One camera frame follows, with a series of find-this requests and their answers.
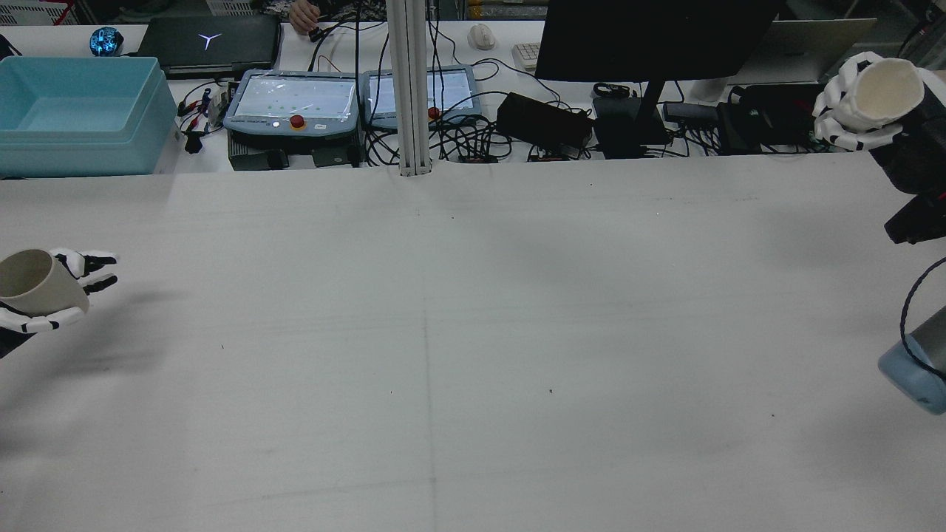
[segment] plastic bin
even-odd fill
[[[0,175],[152,173],[177,107],[154,58],[0,62]]]

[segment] keyboard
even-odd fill
[[[535,63],[538,61],[539,43],[515,44],[513,46],[513,59],[521,70],[532,74],[535,72]]]

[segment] cup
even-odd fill
[[[854,133],[879,129],[913,111],[925,91],[913,63],[881,59],[861,71],[832,117]]]
[[[42,249],[27,249],[0,261],[0,302],[31,317],[71,307],[89,311],[89,296],[79,282]]]

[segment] computer mouse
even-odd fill
[[[470,28],[466,41],[470,43],[471,48],[478,50],[492,50],[496,47],[496,37],[493,36],[493,30],[486,24],[474,24]]]
[[[89,37],[89,49],[92,55],[98,57],[112,57],[121,52],[121,44],[125,42],[122,34],[113,27],[100,27]]]

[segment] desk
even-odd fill
[[[0,529],[937,530],[869,155],[0,182],[122,255],[0,361]],[[934,276],[913,323],[938,309]]]
[[[372,27],[376,23],[364,23],[364,27]],[[497,46],[492,50],[472,49],[466,42],[466,34],[473,22],[442,22],[441,31],[457,42],[457,59],[464,63],[473,63],[485,58],[498,58],[507,64],[515,65],[511,48],[513,44],[523,42],[538,42],[541,40],[542,26],[541,21],[533,22],[490,22],[489,26],[493,29]],[[145,26],[127,25],[118,26],[118,29],[125,36],[124,50],[134,51],[141,43],[141,38],[145,33]],[[71,26],[71,27],[3,27],[2,33],[23,52],[29,56],[54,56],[54,57],[89,57],[91,54],[88,48],[89,36],[96,29],[90,26]],[[346,72],[355,71],[355,40],[354,31],[349,29],[339,29],[334,31],[329,40],[323,45],[320,54],[330,57],[340,69]],[[374,27],[361,32],[361,50],[359,69],[361,71],[375,70],[378,65],[378,56],[381,47],[387,36],[386,25]],[[439,38],[439,55],[442,64],[453,64],[451,52],[452,44],[447,39]],[[283,25],[283,41],[277,68],[281,70],[306,70],[311,60],[312,44],[308,37],[296,34],[290,25]],[[432,56],[432,47],[428,46],[428,53]],[[382,68],[390,68],[390,53],[388,53],[382,62]],[[328,65],[323,62],[323,69]],[[495,70],[492,65],[483,65],[476,68],[479,77],[485,78],[491,75]],[[180,100],[191,89],[199,85],[203,80],[172,80],[169,85],[175,99]],[[561,94],[562,99],[572,105],[590,108],[591,107],[591,87],[593,83],[564,83],[555,81],[546,81],[556,92]],[[552,99],[552,94],[544,89],[537,81],[516,73],[512,70],[502,68],[492,79],[480,83],[483,91],[501,90],[515,91],[523,96],[535,98],[542,101]],[[676,100],[679,95],[676,88],[670,83],[665,90],[664,97]],[[486,95],[482,97],[483,112],[491,117],[496,116],[496,109],[502,103],[502,95]],[[204,150],[196,155],[189,155],[184,152],[184,142],[181,141],[180,148],[171,151],[175,156],[171,164],[163,164],[168,173],[174,171],[180,173],[195,172],[219,172],[230,171],[230,163],[227,160],[226,135],[224,132],[216,133],[203,140]],[[525,143],[517,142],[520,147],[510,161],[525,161],[529,146]],[[293,168],[314,168],[312,160],[307,156],[292,156],[291,165]]]

